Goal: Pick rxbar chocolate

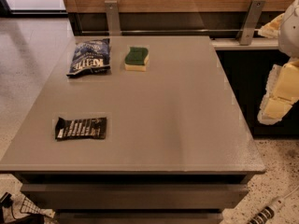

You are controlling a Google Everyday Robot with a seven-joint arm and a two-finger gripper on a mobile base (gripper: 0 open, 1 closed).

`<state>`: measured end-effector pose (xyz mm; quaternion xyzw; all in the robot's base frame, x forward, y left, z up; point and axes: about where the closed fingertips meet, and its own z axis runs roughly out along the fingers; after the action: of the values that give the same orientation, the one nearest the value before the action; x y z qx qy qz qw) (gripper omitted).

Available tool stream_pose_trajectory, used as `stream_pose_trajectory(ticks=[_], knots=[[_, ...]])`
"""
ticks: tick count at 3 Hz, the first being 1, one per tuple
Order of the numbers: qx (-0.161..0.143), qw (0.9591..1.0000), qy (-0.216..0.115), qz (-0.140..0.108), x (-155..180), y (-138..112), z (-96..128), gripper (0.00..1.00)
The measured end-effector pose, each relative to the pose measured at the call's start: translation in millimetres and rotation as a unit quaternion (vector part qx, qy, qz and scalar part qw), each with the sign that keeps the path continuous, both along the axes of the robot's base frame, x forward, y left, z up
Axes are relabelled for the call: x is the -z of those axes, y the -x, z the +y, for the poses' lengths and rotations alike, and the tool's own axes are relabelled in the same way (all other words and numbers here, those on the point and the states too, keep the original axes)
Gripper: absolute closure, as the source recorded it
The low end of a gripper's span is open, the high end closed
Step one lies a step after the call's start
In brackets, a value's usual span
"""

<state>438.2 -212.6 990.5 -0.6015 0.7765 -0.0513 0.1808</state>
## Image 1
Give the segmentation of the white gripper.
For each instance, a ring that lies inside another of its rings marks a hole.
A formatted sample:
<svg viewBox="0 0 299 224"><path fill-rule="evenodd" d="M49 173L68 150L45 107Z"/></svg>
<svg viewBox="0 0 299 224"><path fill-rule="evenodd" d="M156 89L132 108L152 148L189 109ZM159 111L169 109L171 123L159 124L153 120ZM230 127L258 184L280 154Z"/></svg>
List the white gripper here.
<svg viewBox="0 0 299 224"><path fill-rule="evenodd" d="M258 35L278 38L278 49L291 58L298 58L299 0L294 0L285 13L262 26ZM265 90L257 119L261 124L273 125L282 121L299 101L299 60L290 59L282 66L274 64Z"/></svg>

